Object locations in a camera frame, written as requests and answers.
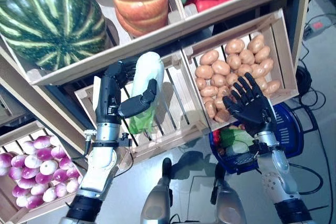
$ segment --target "watermelon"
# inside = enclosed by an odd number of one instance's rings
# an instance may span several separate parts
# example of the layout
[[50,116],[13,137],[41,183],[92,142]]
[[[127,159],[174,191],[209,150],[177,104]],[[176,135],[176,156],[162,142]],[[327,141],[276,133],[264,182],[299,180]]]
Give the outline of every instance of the watermelon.
[[0,33],[16,54],[45,70],[103,51],[107,38],[94,0],[1,0]]

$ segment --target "robotic hand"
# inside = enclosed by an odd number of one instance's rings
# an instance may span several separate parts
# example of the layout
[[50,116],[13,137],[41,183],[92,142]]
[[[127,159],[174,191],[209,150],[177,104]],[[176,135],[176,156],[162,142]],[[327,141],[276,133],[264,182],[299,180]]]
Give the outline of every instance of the robotic hand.
[[262,184],[275,205],[284,224],[314,223],[297,190],[297,184],[289,173],[285,153],[277,142],[274,132],[276,118],[270,101],[263,95],[250,73],[239,77],[232,91],[234,102],[223,97],[226,109],[244,125],[248,134],[254,137],[250,151],[255,153],[262,172]]
[[115,148],[130,146],[128,133],[119,138],[121,120],[137,115],[151,105],[156,96],[156,80],[149,81],[142,95],[121,102],[121,91],[128,81],[133,80],[136,60],[119,61],[109,66],[100,79],[95,77],[93,84],[93,109],[96,112],[97,130],[87,130],[86,151],[88,154],[92,136],[96,136],[88,157],[89,168],[79,190],[69,206],[61,224],[94,223],[102,202],[112,184],[119,154]]

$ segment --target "wooden crate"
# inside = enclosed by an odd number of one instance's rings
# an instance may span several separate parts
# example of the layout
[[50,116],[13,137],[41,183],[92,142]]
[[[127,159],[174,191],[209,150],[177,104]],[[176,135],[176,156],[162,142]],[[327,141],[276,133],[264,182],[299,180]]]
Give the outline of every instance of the wooden crate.
[[[192,88],[186,62],[181,51],[162,58],[165,73],[151,133],[132,135],[131,152],[134,161],[140,162],[196,139],[208,131],[201,104]],[[121,90],[122,101],[131,94],[132,83]],[[75,92],[83,109],[96,124],[92,107],[93,86]],[[128,132],[129,119],[123,120],[121,132]]]
[[[15,152],[17,154],[23,154],[20,144],[36,139],[41,135],[53,134],[38,121],[26,124],[25,126],[0,136],[0,153]],[[20,224],[37,218],[65,206],[66,203],[70,204],[76,194],[67,194],[62,198],[57,198],[50,203],[44,203],[35,209],[29,210],[16,205],[16,198],[12,195],[12,189],[15,186],[16,182],[8,176],[0,177],[0,223]]]
[[113,5],[111,0],[97,1],[102,7],[107,18],[113,21],[114,29],[112,30],[114,32],[112,32],[112,34],[116,34],[116,32],[119,34],[119,44],[80,62],[76,62],[51,73],[38,69],[32,70],[32,66],[30,64],[22,59],[17,59],[15,55],[12,54],[12,56],[16,58],[21,71],[26,75],[26,78],[28,78],[28,81],[31,84],[59,85],[79,79],[83,76],[99,71],[117,60],[140,54],[144,51],[150,50],[151,48],[158,47],[166,42],[175,40],[192,33],[193,31],[207,27],[227,17],[232,17],[235,14],[241,13],[271,0],[232,0],[192,17],[187,17],[187,15],[183,12],[183,6],[179,3],[179,0],[169,0],[172,11],[170,13],[172,17],[170,20],[176,20],[176,22],[137,39],[131,39],[120,27],[118,21],[116,21],[115,16],[113,15]]
[[[259,33],[264,35],[265,45],[271,49],[270,58],[274,60],[274,68],[267,74],[266,80],[279,80],[281,83],[279,90],[271,96],[272,104],[275,105],[298,95],[285,19],[282,10],[279,10],[196,43],[191,46],[192,53],[190,53],[190,49],[183,50],[184,57],[188,62],[187,67],[192,77],[194,92],[200,101],[202,97],[196,86],[195,69],[204,52],[216,49],[219,52],[219,59],[226,60],[227,55],[225,55],[224,48],[227,42],[234,38],[241,38],[247,46],[251,38]],[[213,119],[210,119],[206,112],[205,115],[212,131],[234,121],[234,118],[231,118],[229,122],[217,123]]]
[[[116,44],[120,47],[131,44],[134,38],[122,28],[119,21],[117,20],[113,0],[96,0],[96,1],[99,4],[104,17],[106,18],[106,23],[110,32],[110,34],[108,34],[109,38],[107,41],[107,49],[108,48],[113,49],[113,44]],[[169,15],[167,25],[181,19],[182,19],[181,15],[179,14],[177,9],[177,0],[169,0]],[[5,49],[7,49],[10,52],[13,59],[16,61],[19,69],[21,70],[22,74],[25,76],[26,80],[31,84],[35,84],[36,82],[39,82],[40,79],[48,78],[50,76],[57,74],[59,71],[64,71],[67,69],[62,68],[54,72],[42,70],[38,66],[28,62],[22,57],[16,56],[13,50],[11,50],[11,48],[6,43],[4,37],[2,35],[1,37],[3,39],[3,43],[1,46],[5,47]]]
[[25,115],[26,110],[0,87],[0,126]]

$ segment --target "blue plastic basket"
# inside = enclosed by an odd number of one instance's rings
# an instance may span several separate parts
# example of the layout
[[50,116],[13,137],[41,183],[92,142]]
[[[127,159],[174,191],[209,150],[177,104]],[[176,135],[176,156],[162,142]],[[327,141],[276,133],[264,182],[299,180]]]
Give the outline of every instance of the blue plastic basket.
[[[302,129],[301,122],[295,113],[299,109],[304,109],[308,114],[312,123],[311,129],[305,131]],[[305,106],[292,109],[285,103],[275,105],[274,111],[277,119],[275,136],[280,145],[285,149],[286,157],[290,158],[300,155],[303,151],[304,134],[317,130],[317,122],[314,115]],[[209,133],[209,141],[213,154],[228,173],[240,174],[258,168],[258,163],[256,159],[253,159],[254,155],[252,153],[247,152],[233,156],[221,156],[217,151],[212,132]]]

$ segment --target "floor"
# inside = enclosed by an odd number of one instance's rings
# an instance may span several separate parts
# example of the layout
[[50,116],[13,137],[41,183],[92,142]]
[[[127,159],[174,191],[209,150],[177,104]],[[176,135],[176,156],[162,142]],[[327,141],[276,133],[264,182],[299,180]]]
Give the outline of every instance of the floor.
[[[336,13],[330,1],[313,0],[309,5],[307,21],[323,13]],[[305,41],[310,53],[305,63],[312,75],[312,86],[322,91],[327,102],[325,106],[315,111],[324,144],[330,161],[332,181],[335,186],[335,150],[336,150],[336,80],[335,57],[336,52],[336,27],[333,26],[318,37]],[[307,117],[300,115],[304,124]],[[211,154],[206,137],[191,142],[188,146],[175,148],[148,161],[135,165],[129,172],[115,179],[110,192],[104,202],[97,223],[139,223],[140,213],[148,193],[160,178],[161,164],[165,157],[171,158],[173,164],[178,161],[188,163],[177,171],[178,179],[171,182],[174,194],[174,205],[171,215],[177,213],[181,220],[199,220],[201,222],[214,221],[214,206],[210,204],[213,184],[213,175],[216,159]],[[303,153],[290,160],[293,163],[308,166],[324,179],[324,186],[316,194],[303,196],[309,208],[330,205],[330,191],[325,160],[316,132],[305,136]],[[292,168],[299,190],[306,191],[315,188],[318,180],[308,172]],[[280,224],[274,206],[265,196],[257,172],[249,172],[239,176],[232,175],[228,183],[238,192],[243,202],[248,223],[274,223]],[[29,221],[29,224],[54,223],[66,214],[67,208],[61,208],[47,215]],[[311,215],[316,223],[328,223],[330,207],[312,211]]]

